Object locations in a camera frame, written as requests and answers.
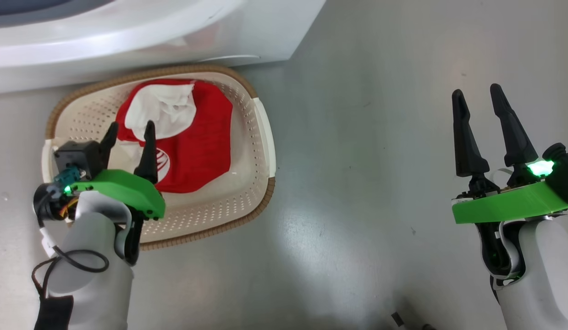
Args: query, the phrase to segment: laundry basket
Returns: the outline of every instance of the laundry basket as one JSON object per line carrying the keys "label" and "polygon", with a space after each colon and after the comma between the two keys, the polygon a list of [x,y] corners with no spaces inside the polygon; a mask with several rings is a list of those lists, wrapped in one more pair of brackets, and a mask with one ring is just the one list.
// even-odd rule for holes
{"label": "laundry basket", "polygon": [[[138,84],[151,79],[196,79],[216,85],[233,103],[231,168],[196,192],[163,193],[165,218],[143,225],[141,249],[156,249],[219,234],[255,219],[269,203],[276,185],[276,152],[265,109],[253,87],[235,71],[211,65],[145,71],[92,84],[66,96],[52,111],[42,151],[43,180],[57,174],[53,152],[68,140],[99,141],[116,112]],[[128,168],[118,146],[110,169]]]}

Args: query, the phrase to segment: green led light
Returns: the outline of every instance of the green led light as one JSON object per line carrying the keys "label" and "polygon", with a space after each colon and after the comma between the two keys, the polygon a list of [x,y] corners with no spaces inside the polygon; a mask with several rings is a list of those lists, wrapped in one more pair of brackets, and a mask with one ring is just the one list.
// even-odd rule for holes
{"label": "green led light", "polygon": [[529,165],[530,171],[536,176],[547,176],[552,172],[554,162],[541,160]]}

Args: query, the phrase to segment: red cloth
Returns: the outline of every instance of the red cloth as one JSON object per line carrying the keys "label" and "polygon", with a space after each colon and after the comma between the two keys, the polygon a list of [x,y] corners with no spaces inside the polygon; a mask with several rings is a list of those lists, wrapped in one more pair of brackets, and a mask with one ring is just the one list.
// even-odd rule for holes
{"label": "red cloth", "polygon": [[227,172],[231,167],[231,112],[233,105],[213,84],[201,81],[156,79],[139,84],[116,114],[119,140],[137,140],[125,126],[125,116],[137,92],[150,84],[192,84],[196,115],[192,124],[181,133],[156,141],[158,174],[169,161],[169,169],[156,188],[160,192],[190,193]]}

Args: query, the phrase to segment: white appliance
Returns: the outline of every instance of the white appliance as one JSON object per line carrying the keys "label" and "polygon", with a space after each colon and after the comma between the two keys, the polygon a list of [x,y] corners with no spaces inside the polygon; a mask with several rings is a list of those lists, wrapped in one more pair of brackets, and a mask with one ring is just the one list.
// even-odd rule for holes
{"label": "white appliance", "polygon": [[173,63],[285,61],[324,2],[0,0],[0,93]]}

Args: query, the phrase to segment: grey floor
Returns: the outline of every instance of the grey floor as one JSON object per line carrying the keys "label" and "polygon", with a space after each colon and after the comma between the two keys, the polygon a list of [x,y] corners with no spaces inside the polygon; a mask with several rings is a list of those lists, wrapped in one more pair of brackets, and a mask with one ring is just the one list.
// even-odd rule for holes
{"label": "grey floor", "polygon": [[[274,198],[243,227],[143,253],[131,330],[386,330],[396,310],[411,330],[506,328],[479,238],[451,215],[467,184],[451,92],[493,170],[505,154],[493,82],[539,153],[568,146],[568,0],[329,0],[290,61],[238,70],[271,121]],[[72,89],[0,95],[1,329],[37,315],[28,206],[47,115]]]}

